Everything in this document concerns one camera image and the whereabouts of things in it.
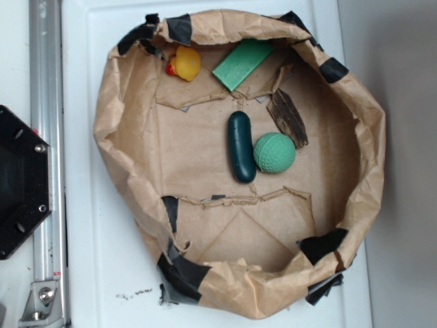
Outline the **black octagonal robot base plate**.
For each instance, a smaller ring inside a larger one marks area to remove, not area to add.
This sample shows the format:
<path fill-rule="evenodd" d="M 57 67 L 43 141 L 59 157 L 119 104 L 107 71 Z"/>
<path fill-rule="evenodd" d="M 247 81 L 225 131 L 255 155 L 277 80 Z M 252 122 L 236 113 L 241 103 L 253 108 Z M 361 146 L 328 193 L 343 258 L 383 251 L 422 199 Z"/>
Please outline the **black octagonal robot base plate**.
<path fill-rule="evenodd" d="M 51 213 L 50 146 L 1 106 L 1 259 L 7 260 Z"/>

